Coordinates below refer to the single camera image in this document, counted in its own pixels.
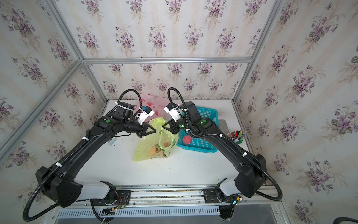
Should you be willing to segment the yellow-green plastic bag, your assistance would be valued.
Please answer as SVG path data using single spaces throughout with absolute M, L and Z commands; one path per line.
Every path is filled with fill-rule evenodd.
M 167 121 L 162 117 L 157 117 L 149 122 L 156 133 L 143 137 L 137 144 L 133 161 L 144 161 L 155 158 L 168 157 L 176 146 L 179 136 L 163 129 Z

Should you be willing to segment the pink peach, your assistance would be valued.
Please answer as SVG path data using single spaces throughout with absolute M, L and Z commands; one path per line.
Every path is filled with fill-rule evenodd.
M 190 144 L 190 143 L 192 142 L 191 136 L 185 135 L 185 136 L 183 137 L 183 139 L 182 139 L 182 142 L 183 142 L 184 144 Z

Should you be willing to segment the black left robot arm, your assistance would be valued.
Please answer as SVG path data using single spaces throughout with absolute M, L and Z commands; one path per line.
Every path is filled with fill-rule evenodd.
M 81 141 L 63 158 L 48 168 L 42 166 L 37 170 L 35 177 L 38 185 L 30 195 L 22 215 L 25 222 L 34 221 L 58 206 L 65 208 L 77 201 L 89 200 L 93 203 L 94 200 L 101 200 L 108 205 L 114 204 L 118 194 L 113 184 L 107 181 L 81 183 L 75 178 L 85 163 L 105 143 L 119 137 L 120 132 L 126 132 L 126 136 L 135 133 L 140 138 L 156 133 L 156 129 L 145 122 L 154 115 L 154 111 L 149 106 L 139 105 L 137 111 L 134 108 L 118 100 L 106 115 L 100 117 L 91 129 L 87 129 Z M 39 193 L 50 198 L 54 204 L 30 216 L 31 205 Z

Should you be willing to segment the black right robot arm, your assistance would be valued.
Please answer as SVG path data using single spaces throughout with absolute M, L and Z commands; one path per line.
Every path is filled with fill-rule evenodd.
M 184 131 L 191 138 L 203 139 L 221 152 L 238 171 L 233 180 L 223 180 L 219 183 L 219 193 L 229 197 L 242 194 L 251 198 L 254 194 L 272 201 L 281 201 L 282 190 L 275 179 L 267 172 L 266 160 L 261 154 L 254 155 L 243 149 L 236 142 L 227 137 L 214 121 L 208 117 L 201 117 L 196 105 L 185 102 L 181 93 L 174 87 L 168 92 L 175 91 L 182 104 L 172 100 L 165 107 L 171 120 L 162 127 L 173 134 Z

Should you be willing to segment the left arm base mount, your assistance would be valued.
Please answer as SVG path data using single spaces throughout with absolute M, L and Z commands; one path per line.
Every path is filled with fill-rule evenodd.
M 104 199 L 91 199 L 90 204 L 94 207 L 98 216 L 113 217 L 116 212 L 129 205 L 130 198 L 130 190 L 116 190 L 116 193 L 112 192 Z

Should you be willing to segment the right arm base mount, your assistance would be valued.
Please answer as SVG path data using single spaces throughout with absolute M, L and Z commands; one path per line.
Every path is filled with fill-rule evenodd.
M 202 189 L 200 191 L 200 196 L 204 198 L 206 204 L 218 203 L 219 217 L 222 220 L 227 221 L 233 217 L 235 206 L 243 201 L 243 198 L 238 194 L 226 196 L 218 187 Z

